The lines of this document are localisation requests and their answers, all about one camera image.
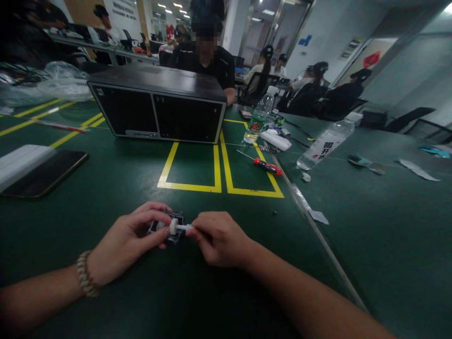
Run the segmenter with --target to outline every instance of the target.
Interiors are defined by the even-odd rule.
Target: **red screwdriver handle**
[[[254,164],[257,167],[262,168],[263,170],[267,171],[268,173],[271,173],[273,175],[276,175],[277,177],[280,176],[283,172],[279,169],[279,167],[276,167],[275,165],[269,164],[265,161],[262,161],[259,158],[254,159]]]

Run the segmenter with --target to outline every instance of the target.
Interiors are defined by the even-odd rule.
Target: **poster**
[[[104,0],[112,27],[121,31],[125,29],[132,39],[141,41],[141,25],[137,3],[134,0]]]
[[[345,49],[340,54],[339,60],[347,60],[348,58],[350,58],[351,55],[353,54],[353,52],[360,45],[361,41],[363,41],[362,38],[353,38],[353,40],[351,40],[348,43],[348,45],[345,47]]]

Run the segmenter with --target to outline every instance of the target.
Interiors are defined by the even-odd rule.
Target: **hand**
[[[203,212],[193,221],[187,237],[194,238],[209,265],[245,268],[254,245],[227,212]]]
[[[66,28],[66,24],[62,21],[59,21],[58,19],[56,20],[56,22],[53,26],[59,30]]]
[[[153,247],[164,249],[169,227],[147,235],[152,220],[169,225],[171,217],[161,212],[166,204],[147,202],[132,214],[119,217],[87,258],[90,276],[98,286],[104,286],[123,274],[141,255]]]

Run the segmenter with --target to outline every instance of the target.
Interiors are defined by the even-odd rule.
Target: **screwdriver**
[[[267,171],[268,173],[271,173],[271,174],[276,175],[276,176],[280,176],[280,175],[283,173],[283,172],[281,171],[281,169],[280,169],[279,167],[276,167],[275,165],[266,163],[265,161],[262,161],[262,160],[259,159],[259,158],[253,159],[253,158],[251,158],[249,155],[246,155],[245,153],[240,152],[238,149],[236,149],[236,151],[237,151],[238,153],[242,153],[244,156],[247,156],[248,158],[254,160],[254,164],[255,164],[257,167],[262,168],[263,170]]]

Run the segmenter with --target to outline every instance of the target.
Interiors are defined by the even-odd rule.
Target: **green work table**
[[[46,197],[0,198],[2,286],[72,264],[80,253],[95,247],[118,216],[155,200],[183,210],[189,223],[202,211],[226,210],[251,238],[349,296],[349,286],[319,241],[317,228],[367,309],[395,335],[446,338],[450,333],[451,163],[419,151],[419,140],[357,129],[310,171],[310,183],[301,180],[295,164],[305,148],[293,143],[287,152],[276,154],[288,180],[313,210],[325,214],[328,226],[313,224],[303,215],[284,178],[270,180],[235,151],[263,155],[272,162],[270,153],[243,143],[246,124],[232,108],[218,145],[115,138],[99,112],[93,101],[53,101],[18,110],[18,117],[0,118],[0,156],[24,144],[90,155]],[[89,131],[22,126],[29,117]],[[287,118],[313,136],[328,126],[319,120]],[[284,126],[308,142],[295,127]],[[387,165],[386,174],[352,166],[346,156],[353,152]],[[399,158],[442,181],[421,179],[394,163]],[[183,239],[177,247],[145,254],[104,287],[99,298],[77,301],[29,337],[194,335],[298,336],[255,281],[235,269],[208,267],[197,246]]]

